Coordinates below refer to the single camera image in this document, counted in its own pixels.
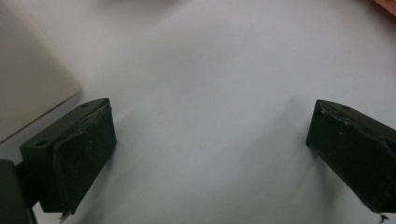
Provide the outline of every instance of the brown object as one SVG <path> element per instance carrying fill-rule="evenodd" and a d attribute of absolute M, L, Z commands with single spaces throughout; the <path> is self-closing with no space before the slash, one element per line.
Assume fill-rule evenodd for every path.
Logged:
<path fill-rule="evenodd" d="M 395 0 L 375 0 L 381 7 L 384 7 L 393 16 L 396 16 L 396 1 Z"/>

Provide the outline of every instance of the white table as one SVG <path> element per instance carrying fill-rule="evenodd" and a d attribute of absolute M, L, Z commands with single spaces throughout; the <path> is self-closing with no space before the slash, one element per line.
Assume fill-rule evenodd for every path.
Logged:
<path fill-rule="evenodd" d="M 378 222 L 304 144 L 317 99 L 396 128 L 396 25 L 370 1 L 19 2 L 83 91 L 0 157 L 80 103 L 113 106 L 114 156 L 65 224 Z"/>

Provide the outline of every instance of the screw hole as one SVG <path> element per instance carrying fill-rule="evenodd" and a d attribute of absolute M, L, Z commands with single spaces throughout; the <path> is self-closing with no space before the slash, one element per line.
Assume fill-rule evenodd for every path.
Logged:
<path fill-rule="evenodd" d="M 46 145 L 47 144 L 47 141 L 46 140 L 42 140 L 42 141 L 39 141 L 39 142 L 36 142 L 35 143 L 35 145 L 37 146 L 37 147 L 42 147 L 42 146 L 44 146 L 44 145 Z"/>

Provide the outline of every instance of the black plastic part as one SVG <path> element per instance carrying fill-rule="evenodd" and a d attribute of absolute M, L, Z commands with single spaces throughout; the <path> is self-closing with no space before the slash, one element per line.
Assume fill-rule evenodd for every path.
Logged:
<path fill-rule="evenodd" d="M 34 213 L 24 200 L 12 161 L 0 160 L 0 183 L 0 223 L 35 224 Z"/>
<path fill-rule="evenodd" d="M 306 144 L 373 212 L 396 212 L 396 131 L 349 106 L 317 100 Z"/>
<path fill-rule="evenodd" d="M 80 105 L 21 146 L 44 212 L 76 212 L 116 145 L 108 99 Z"/>

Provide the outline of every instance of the white surface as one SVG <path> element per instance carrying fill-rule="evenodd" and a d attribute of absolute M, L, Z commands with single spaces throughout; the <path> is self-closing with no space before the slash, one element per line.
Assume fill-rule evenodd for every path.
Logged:
<path fill-rule="evenodd" d="M 396 128 L 396 26 L 369 1 L 21 2 L 83 93 L 2 157 L 78 103 L 113 105 L 117 150 L 65 223 L 378 223 L 304 145 L 318 98 Z"/>
<path fill-rule="evenodd" d="M 79 91 L 76 77 L 11 3 L 0 0 L 0 142 Z"/>

